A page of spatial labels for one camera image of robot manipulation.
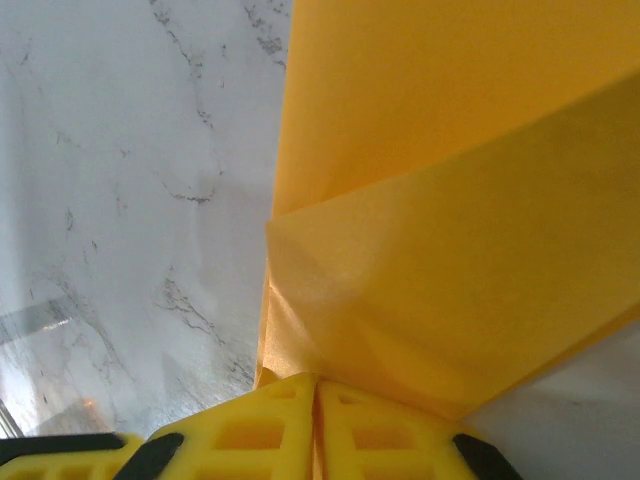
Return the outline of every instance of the white marble surface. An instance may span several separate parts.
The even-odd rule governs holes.
[[[251,388],[290,8],[0,1],[0,398],[25,433],[148,435]]]

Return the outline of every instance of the yellow plastic sheet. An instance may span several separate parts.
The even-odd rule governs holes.
[[[638,24],[637,2],[297,2],[257,382],[459,418],[628,322]]]

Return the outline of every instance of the rectangular hole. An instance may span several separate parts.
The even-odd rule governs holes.
[[[200,472],[194,480],[269,480],[268,470],[206,470]]]
[[[88,480],[90,476],[91,467],[67,467],[60,472],[60,475],[58,475],[58,480]]]
[[[353,442],[358,450],[405,450],[413,448],[411,432],[403,425],[353,427]]]
[[[27,470],[13,474],[8,480],[42,480],[43,478],[44,470]]]
[[[356,400],[353,397],[350,397],[348,395],[340,395],[338,397],[340,399],[340,403],[343,405],[360,405],[362,404],[362,402],[360,400]]]
[[[293,387],[279,388],[269,393],[270,398],[277,398],[282,400],[290,400],[296,398],[296,389]]]
[[[363,472],[364,480],[434,480],[430,469],[409,470],[406,468],[378,469],[369,468]]]
[[[280,448],[284,422],[280,419],[247,419],[229,422],[215,439],[216,450],[273,450]]]

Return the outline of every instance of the white surface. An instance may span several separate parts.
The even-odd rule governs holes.
[[[0,398],[26,433],[148,435],[250,389],[289,12],[0,0]],[[528,480],[639,478],[639,371],[634,325],[471,422]]]

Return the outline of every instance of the black rubber pad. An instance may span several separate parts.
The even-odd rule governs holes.
[[[124,439],[115,433],[3,439],[0,440],[0,466],[25,455],[118,450],[124,445]]]
[[[453,443],[478,480],[523,480],[496,447],[459,433]]]
[[[176,454],[184,436],[169,433],[142,445],[113,480],[155,480]]]

